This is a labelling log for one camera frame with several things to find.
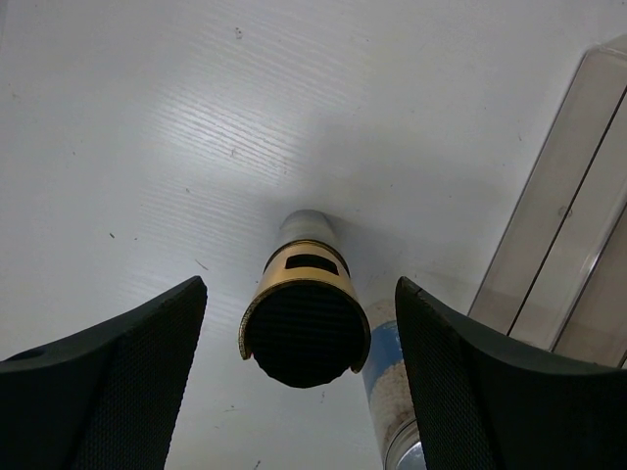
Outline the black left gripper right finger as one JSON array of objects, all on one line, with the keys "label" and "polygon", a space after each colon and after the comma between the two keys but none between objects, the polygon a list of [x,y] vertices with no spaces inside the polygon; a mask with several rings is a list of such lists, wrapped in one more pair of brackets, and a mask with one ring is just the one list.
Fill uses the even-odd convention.
[{"label": "black left gripper right finger", "polygon": [[395,307],[427,468],[625,468],[625,370],[514,340],[407,277]]}]

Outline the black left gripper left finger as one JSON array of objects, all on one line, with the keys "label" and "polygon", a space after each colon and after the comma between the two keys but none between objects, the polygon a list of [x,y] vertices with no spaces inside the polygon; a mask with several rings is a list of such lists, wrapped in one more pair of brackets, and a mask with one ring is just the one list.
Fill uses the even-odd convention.
[{"label": "black left gripper left finger", "polygon": [[164,468],[206,303],[194,276],[2,360],[2,468]]}]

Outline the silver-capped blue-label shaker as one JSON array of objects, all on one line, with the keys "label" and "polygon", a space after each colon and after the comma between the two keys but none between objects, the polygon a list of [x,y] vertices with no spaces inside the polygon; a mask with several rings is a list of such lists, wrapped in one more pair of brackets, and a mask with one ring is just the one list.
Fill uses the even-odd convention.
[{"label": "silver-capped blue-label shaker", "polygon": [[371,344],[362,379],[382,466],[424,469],[394,302],[379,301],[365,312]]}]

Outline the gold-capped dark sauce bottle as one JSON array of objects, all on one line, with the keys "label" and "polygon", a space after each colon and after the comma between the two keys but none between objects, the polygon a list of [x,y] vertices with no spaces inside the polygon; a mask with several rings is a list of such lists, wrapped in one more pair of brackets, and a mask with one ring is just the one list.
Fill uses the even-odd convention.
[{"label": "gold-capped dark sauce bottle", "polygon": [[290,213],[243,313],[240,356],[285,386],[309,389],[361,372],[370,344],[331,221],[321,211]]}]

